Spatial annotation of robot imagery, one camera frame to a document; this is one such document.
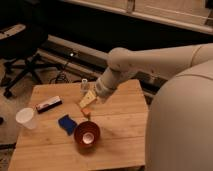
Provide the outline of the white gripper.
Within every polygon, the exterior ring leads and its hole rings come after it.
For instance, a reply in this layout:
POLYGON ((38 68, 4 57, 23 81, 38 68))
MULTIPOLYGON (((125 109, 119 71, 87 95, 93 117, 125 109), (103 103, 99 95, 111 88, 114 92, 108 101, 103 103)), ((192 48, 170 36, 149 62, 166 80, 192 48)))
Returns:
MULTIPOLYGON (((108 99, 121 83, 122 72, 107 68, 96 80, 94 90, 100 98, 108 99)), ((85 94, 89 90, 89 82, 86 78, 81 80, 81 92, 85 94)))

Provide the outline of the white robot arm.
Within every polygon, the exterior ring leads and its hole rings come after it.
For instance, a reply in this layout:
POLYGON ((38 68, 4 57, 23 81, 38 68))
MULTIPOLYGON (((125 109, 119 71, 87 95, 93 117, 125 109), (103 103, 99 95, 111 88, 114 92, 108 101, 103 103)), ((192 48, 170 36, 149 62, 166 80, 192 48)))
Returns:
POLYGON ((213 43, 114 48, 94 94, 107 99, 140 71, 166 80, 149 108, 145 171, 213 171, 213 43))

